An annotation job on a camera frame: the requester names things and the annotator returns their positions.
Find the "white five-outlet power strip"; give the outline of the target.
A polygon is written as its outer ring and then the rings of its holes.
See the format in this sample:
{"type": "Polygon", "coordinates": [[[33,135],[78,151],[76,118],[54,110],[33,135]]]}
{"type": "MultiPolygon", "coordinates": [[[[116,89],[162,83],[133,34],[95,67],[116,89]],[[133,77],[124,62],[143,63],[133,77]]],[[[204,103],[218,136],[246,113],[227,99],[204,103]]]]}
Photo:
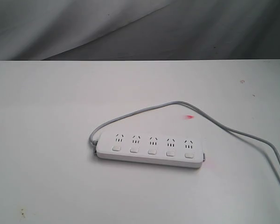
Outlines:
{"type": "Polygon", "coordinates": [[[96,145],[101,159],[200,168],[205,161],[201,140],[148,133],[104,132],[96,145]]]}

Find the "grey backdrop cloth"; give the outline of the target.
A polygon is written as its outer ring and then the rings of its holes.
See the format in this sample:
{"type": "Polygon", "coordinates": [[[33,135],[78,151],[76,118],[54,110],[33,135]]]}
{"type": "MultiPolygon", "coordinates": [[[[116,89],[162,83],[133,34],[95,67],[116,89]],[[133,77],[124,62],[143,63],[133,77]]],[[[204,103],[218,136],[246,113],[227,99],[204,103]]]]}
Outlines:
{"type": "Polygon", "coordinates": [[[280,0],[0,0],[0,60],[280,59],[280,0]]]}

